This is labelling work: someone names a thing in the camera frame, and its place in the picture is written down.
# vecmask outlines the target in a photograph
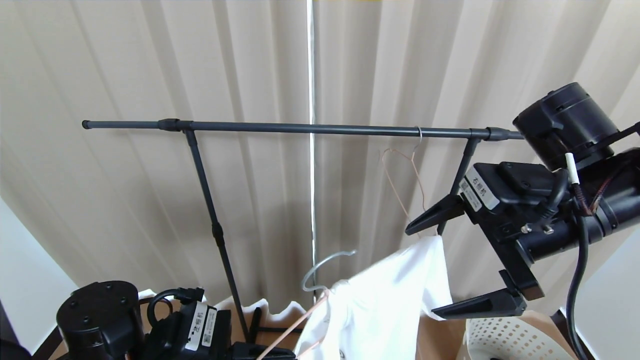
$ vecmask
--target beige curtain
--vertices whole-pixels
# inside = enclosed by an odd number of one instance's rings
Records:
[[[314,1],[316,122],[512,128],[531,102],[579,81],[618,127],[640,113],[640,4],[633,1]],[[0,3],[0,194],[82,285],[229,295],[186,141],[91,130],[90,120],[309,121],[305,1]],[[311,260],[309,137],[197,134],[244,305],[291,300]],[[316,136],[319,282],[350,277],[415,238],[381,157],[416,138]],[[637,138],[616,150],[637,144]],[[449,191],[464,140],[387,153],[410,217]],[[474,162],[534,161],[523,141],[481,143]],[[590,272],[626,233],[592,246]],[[502,287],[481,231],[449,222],[454,297]],[[549,313],[575,252],[534,266]]]

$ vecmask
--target clothes hanger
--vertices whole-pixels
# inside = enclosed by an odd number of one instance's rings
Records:
[[[307,281],[309,280],[309,277],[311,277],[318,270],[318,268],[320,268],[320,266],[322,266],[327,261],[329,261],[331,259],[334,259],[334,258],[337,258],[338,256],[351,256],[351,255],[355,254],[356,252],[357,252],[357,250],[338,251],[335,254],[329,255],[324,260],[320,261],[318,264],[314,265],[305,274],[305,276],[302,278],[302,290],[307,291],[307,292],[316,291],[316,290],[322,290],[324,296],[322,296],[320,298],[320,300],[318,300],[304,315],[302,315],[287,330],[285,330],[282,333],[282,335],[280,335],[271,345],[269,345],[266,349],[264,349],[264,351],[260,354],[260,356],[256,357],[255,360],[262,360],[265,356],[267,356],[267,354],[269,354],[269,351],[273,350],[273,348],[275,348],[282,340],[284,340],[284,338],[286,338],[287,335],[289,335],[293,331],[293,329],[295,329],[298,325],[300,325],[300,323],[302,321],[304,321],[306,318],[308,318],[311,315],[311,313],[313,313],[317,308],[320,307],[320,305],[323,302],[326,301],[326,299],[328,299],[329,294],[331,292],[329,291],[329,289],[326,286],[324,286],[324,285],[316,285],[316,286],[312,286],[310,288],[307,287]],[[318,342],[316,342],[313,345],[311,345],[310,348],[306,349],[304,352],[302,352],[302,354],[300,354],[298,356],[298,359],[303,357],[307,352],[311,351],[316,346],[318,346],[318,344],[320,344],[320,342],[322,342],[322,340],[319,340]]]

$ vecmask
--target white perforated basket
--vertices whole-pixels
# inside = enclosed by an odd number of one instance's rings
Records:
[[[467,320],[458,360],[573,359],[544,332],[518,318]]]

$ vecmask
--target hanger hook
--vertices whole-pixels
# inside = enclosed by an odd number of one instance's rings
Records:
[[[314,272],[316,272],[318,270],[318,268],[320,266],[322,266],[322,264],[324,264],[325,262],[333,259],[333,258],[337,258],[338,256],[351,256],[353,254],[355,254],[356,252],[358,252],[357,250],[351,250],[351,251],[338,251],[333,255],[329,255],[327,256],[324,260],[320,261],[318,264],[316,264],[314,267],[312,267],[306,274],[305,276],[302,278],[302,290],[304,291],[316,291],[316,290],[327,290],[326,286],[324,285],[316,285],[316,286],[312,286],[311,288],[307,287],[307,281],[309,280],[309,278],[311,277],[311,275],[314,274]]]
[[[420,141],[413,147],[413,152],[418,149],[418,146],[422,144],[422,128],[420,126],[416,126],[418,128],[418,134],[420,134]]]

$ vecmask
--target white shirt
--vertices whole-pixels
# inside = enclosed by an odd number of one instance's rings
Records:
[[[451,302],[442,238],[425,237],[333,285],[294,352],[321,340],[301,360],[415,360],[421,313]]]

